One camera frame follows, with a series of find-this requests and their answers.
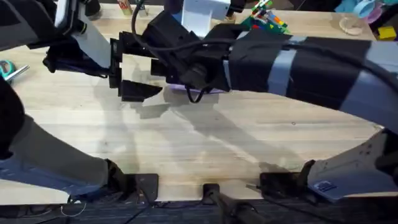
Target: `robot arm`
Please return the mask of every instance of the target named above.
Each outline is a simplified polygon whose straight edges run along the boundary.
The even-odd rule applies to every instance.
[[[9,1],[2,0],[0,2],[7,4],[9,11],[13,10]],[[170,14],[162,12],[150,22],[142,35],[135,34],[134,29],[133,33],[122,32],[119,35],[119,40],[112,39],[109,45],[105,44],[100,33],[90,26],[89,21],[84,19],[83,14],[78,13],[77,5],[81,6],[83,3],[77,0],[65,2],[67,4],[60,7],[57,14],[66,20],[54,17],[57,26],[55,35],[50,33],[48,36],[43,35],[44,38],[41,39],[36,33],[29,39],[20,40],[21,42],[7,40],[2,48],[7,49],[22,45],[22,43],[31,43],[30,47],[33,48],[50,46],[44,63],[51,72],[71,70],[89,75],[104,75],[109,77],[110,87],[119,88],[119,95],[122,100],[126,101],[143,101],[161,90],[156,86],[121,79],[119,63],[122,62],[123,54],[136,54],[152,57],[151,74],[166,77],[168,83],[185,85],[189,96],[191,88],[201,90],[201,94],[212,88],[224,91],[269,92],[374,121],[391,130],[391,132],[381,133],[384,139],[373,149],[374,157],[358,157],[358,155],[362,155],[360,152],[363,150],[353,149],[358,153],[351,153],[350,156],[342,154],[343,158],[331,158],[334,165],[325,169],[323,168],[325,164],[322,164],[325,161],[311,162],[301,173],[305,179],[305,187],[308,186],[331,201],[348,194],[397,190],[393,178],[394,168],[397,166],[395,162],[396,147],[391,150],[391,147],[386,147],[387,144],[384,142],[388,139],[395,139],[395,133],[398,133],[396,116],[398,88],[391,88],[391,86],[398,86],[396,76],[392,73],[398,70],[397,62],[393,61],[398,48],[396,44],[275,35],[262,30],[248,31],[241,25],[225,24],[216,26],[203,40],[200,40],[193,32],[188,32],[182,27]],[[20,13],[19,10],[14,12],[16,15]],[[99,58],[93,55],[97,52],[94,43],[98,43],[99,49],[110,53],[109,63],[107,59],[104,60],[105,57]],[[342,59],[347,58],[330,55],[325,48],[333,49],[336,52],[349,50],[360,60],[344,61]],[[381,67],[368,66],[368,68],[364,68],[363,63],[358,63],[359,61],[367,62],[368,65],[369,62],[372,62],[370,65],[376,63]],[[375,77],[374,72],[382,73],[383,80]],[[0,91],[6,91],[7,88],[10,87],[3,83]],[[9,170],[10,167],[18,169],[12,175],[5,176],[5,179],[52,187],[76,196],[79,196],[78,189],[70,185],[80,186],[79,191],[83,192],[83,195],[91,193],[97,196],[106,195],[103,192],[109,188],[114,193],[128,193],[135,190],[134,187],[127,187],[130,186],[126,184],[127,177],[119,171],[116,174],[112,172],[116,175],[117,181],[110,178],[109,173],[114,168],[113,163],[87,156],[64,142],[55,140],[53,136],[37,127],[29,117],[24,115],[23,107],[19,103],[15,104],[17,107],[9,106],[16,100],[19,102],[15,93],[12,92],[8,96],[8,100],[1,102],[1,106],[5,105],[3,110],[14,108],[19,112],[19,116],[8,121],[2,120],[8,125],[18,124],[12,134],[8,134],[7,138],[0,141],[4,153],[2,164],[5,164],[2,169]],[[32,154],[24,148],[26,145],[30,146],[31,142],[37,143],[37,147],[42,147],[36,149],[40,153]],[[75,155],[76,157],[73,159],[65,159],[65,161],[72,164],[77,163],[77,166],[81,167],[78,170],[84,169],[85,164],[92,164],[95,168],[88,170],[86,176],[85,174],[74,174],[67,170],[66,166],[55,166],[56,164],[44,161],[45,158],[57,157],[56,154],[52,154],[55,151],[49,151],[46,144],[49,146],[56,144],[60,146],[59,149],[63,148],[64,151],[68,151],[63,152],[65,157]],[[337,178],[339,175],[345,177],[345,180],[349,177],[333,172],[337,167],[345,167],[351,172],[344,171],[344,174],[356,175],[359,169],[351,169],[352,167],[347,166],[355,162],[359,166],[360,164],[364,165],[364,169],[361,170],[363,183],[366,183],[366,179],[369,182],[368,177],[370,176],[367,174],[371,172],[380,177],[383,175],[380,180],[383,179],[385,182],[380,185],[381,187],[376,186],[366,190],[355,188],[358,185],[349,185],[347,181]],[[93,173],[97,173],[97,176],[89,177]],[[332,191],[345,187],[351,190],[332,195]]]

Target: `label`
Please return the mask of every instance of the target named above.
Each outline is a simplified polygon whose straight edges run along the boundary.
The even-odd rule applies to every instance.
[[[331,182],[329,182],[327,180],[318,182],[318,183],[314,184],[313,187],[321,192],[327,192],[331,189],[337,188],[337,186],[335,186],[334,184],[332,184]]]

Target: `wire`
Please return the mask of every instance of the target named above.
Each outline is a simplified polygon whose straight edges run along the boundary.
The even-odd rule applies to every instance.
[[[203,94],[205,94],[206,91],[205,89],[202,89],[198,94],[198,96],[195,99],[193,99],[191,88],[189,86],[185,86],[185,89],[187,90],[188,99],[191,103],[199,103],[201,98],[203,97]]]
[[[49,220],[44,220],[44,221],[41,221],[41,222],[38,222],[38,223],[35,223],[35,224],[48,223],[48,222],[51,222],[51,221],[56,220],[56,219],[59,219],[59,218],[60,218],[60,217],[55,217],[55,218],[51,218],[51,219],[49,219]]]
[[[135,218],[137,218],[142,212],[146,211],[148,208],[151,208],[151,205],[149,204],[148,206],[146,206],[145,208],[139,210],[135,215],[133,215],[131,218],[129,218],[129,220],[127,220],[126,222],[124,222],[123,224],[128,224],[131,221],[133,221]]]
[[[43,209],[43,210],[41,210],[41,211],[39,211],[39,212],[33,212],[33,211],[32,211],[32,207],[29,206],[28,208],[26,208],[25,214],[23,214],[23,215],[14,216],[14,217],[9,217],[9,216],[0,215],[0,218],[3,218],[3,219],[18,219],[18,218],[35,218],[35,217],[41,217],[41,216],[43,216],[43,215],[46,215],[46,214],[48,214],[48,213],[50,213],[50,212],[52,212],[52,211],[54,211],[54,210],[60,208],[61,205],[56,205],[55,207],[48,209],[49,207],[51,207],[51,205],[46,206],[45,209]]]
[[[177,207],[166,207],[165,205],[163,205],[163,206],[161,206],[161,207],[155,207],[155,208],[163,208],[163,209],[195,208],[195,207],[201,205],[202,203],[203,203],[203,199],[200,200],[200,201],[197,202],[197,203],[193,203],[193,204],[190,204],[190,205],[182,205],[182,206],[177,206]]]
[[[198,41],[193,41],[187,44],[180,45],[178,47],[153,47],[145,43],[144,41],[141,40],[141,38],[137,35],[136,31],[136,21],[137,21],[137,15],[139,12],[139,9],[141,6],[144,4],[145,0],[141,0],[137,3],[137,6],[132,13],[132,19],[131,19],[131,33],[132,36],[135,38],[137,43],[141,45],[141,47],[146,48],[148,50],[152,50],[155,52],[175,52],[179,50],[184,50],[184,49],[189,49],[192,47],[196,46],[203,46],[205,44],[225,44],[225,45],[232,45],[235,43],[235,40],[231,39],[210,39],[210,40],[198,40]]]
[[[324,221],[324,222],[334,223],[334,224],[347,224],[346,222],[343,222],[343,221],[334,220],[334,219],[331,219],[331,218],[328,218],[328,217],[324,217],[324,216],[321,216],[321,215],[317,215],[317,214],[312,213],[312,212],[309,212],[309,211],[301,210],[301,209],[299,209],[299,208],[291,207],[291,206],[289,206],[289,205],[285,205],[285,204],[283,204],[283,203],[276,202],[276,201],[274,201],[274,200],[269,199],[269,198],[268,198],[266,195],[264,195],[264,194],[262,194],[262,198],[263,198],[266,202],[268,202],[268,203],[271,203],[271,204],[274,204],[274,205],[278,205],[278,206],[280,206],[280,207],[282,207],[282,208],[286,208],[286,209],[291,210],[291,211],[299,212],[299,213],[302,213],[302,214],[307,215],[307,216],[315,217],[315,218],[317,218],[317,219],[319,219],[319,220],[322,220],[322,221]]]
[[[77,217],[78,215],[82,214],[85,211],[86,207],[87,207],[87,203],[85,203],[85,206],[83,207],[83,209],[80,212],[78,212],[78,213],[76,213],[74,215],[68,215],[68,214],[65,214],[63,212],[63,205],[62,205],[61,206],[61,213],[62,213],[62,215],[66,216],[66,217]]]

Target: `gray tape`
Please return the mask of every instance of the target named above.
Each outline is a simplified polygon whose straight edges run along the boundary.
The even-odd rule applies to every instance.
[[[292,36],[289,41],[301,42],[307,37]],[[275,58],[268,78],[268,92],[285,96],[286,89],[289,84],[290,69],[292,62],[297,53],[296,50],[281,50]]]
[[[390,72],[398,72],[398,45],[373,42],[366,56]],[[340,111],[383,125],[398,133],[398,95],[373,74],[362,71]]]
[[[229,75],[229,63],[227,60],[223,60],[223,65],[224,65],[224,72],[225,72],[225,78],[226,82],[228,83],[229,88],[231,88],[231,76]]]

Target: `metal bracket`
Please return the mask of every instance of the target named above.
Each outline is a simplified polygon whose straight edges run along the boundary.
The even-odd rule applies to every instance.
[[[211,28],[211,20],[222,20],[228,13],[231,0],[184,0],[182,25],[204,38]]]

